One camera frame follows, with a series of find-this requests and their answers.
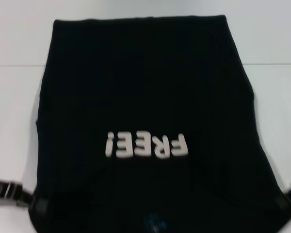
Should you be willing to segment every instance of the black fabric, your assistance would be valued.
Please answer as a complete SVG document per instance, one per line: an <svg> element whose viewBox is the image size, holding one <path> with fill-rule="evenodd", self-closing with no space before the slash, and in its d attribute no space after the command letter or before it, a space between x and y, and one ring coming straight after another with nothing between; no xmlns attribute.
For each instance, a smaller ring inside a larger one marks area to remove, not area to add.
<svg viewBox="0 0 291 233"><path fill-rule="evenodd" d="M291 218L225 16L55 21L37 131L39 233L275 233ZM122 132L134 149L149 132L151 155L118 158Z"/></svg>

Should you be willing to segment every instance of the black bag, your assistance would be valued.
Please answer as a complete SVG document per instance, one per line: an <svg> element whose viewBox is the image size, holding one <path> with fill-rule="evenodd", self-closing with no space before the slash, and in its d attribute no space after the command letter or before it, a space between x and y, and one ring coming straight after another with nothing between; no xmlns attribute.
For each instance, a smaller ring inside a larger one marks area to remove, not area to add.
<svg viewBox="0 0 291 233"><path fill-rule="evenodd" d="M291 219L225 16L55 21L39 233L275 233Z"/></svg>

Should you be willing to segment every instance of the white background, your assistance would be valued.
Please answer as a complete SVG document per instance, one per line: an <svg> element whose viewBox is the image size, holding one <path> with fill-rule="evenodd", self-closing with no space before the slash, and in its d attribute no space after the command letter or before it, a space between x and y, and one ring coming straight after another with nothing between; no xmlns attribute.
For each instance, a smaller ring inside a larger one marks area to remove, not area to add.
<svg viewBox="0 0 291 233"><path fill-rule="evenodd" d="M38 93L55 19L220 15L256 94L261 143L291 185L291 0L0 0L0 178L36 183ZM26 210L0 206L0 233L33 233ZM291 233L291 222L282 230Z"/></svg>

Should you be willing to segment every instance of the white surface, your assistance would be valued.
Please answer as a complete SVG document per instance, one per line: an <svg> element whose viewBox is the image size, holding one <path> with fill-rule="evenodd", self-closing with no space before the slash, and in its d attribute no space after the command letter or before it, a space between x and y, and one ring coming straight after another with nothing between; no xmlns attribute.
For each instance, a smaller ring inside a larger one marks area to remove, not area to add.
<svg viewBox="0 0 291 233"><path fill-rule="evenodd" d="M291 66L260 64L291 63L291 0L0 0L0 178L34 189L37 94L54 19L217 14L227 16L243 63L258 64L245 70L261 143L280 187L289 187ZM33 232L26 211L0 206L0 233Z"/></svg>

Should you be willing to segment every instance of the strap buckle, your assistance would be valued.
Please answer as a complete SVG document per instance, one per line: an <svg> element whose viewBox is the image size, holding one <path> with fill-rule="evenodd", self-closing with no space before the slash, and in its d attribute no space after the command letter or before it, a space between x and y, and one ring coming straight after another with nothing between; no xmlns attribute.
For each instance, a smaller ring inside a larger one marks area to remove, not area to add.
<svg viewBox="0 0 291 233"><path fill-rule="evenodd" d="M15 202L17 205L23 193L23 185L15 182L0 181L0 200Z"/></svg>

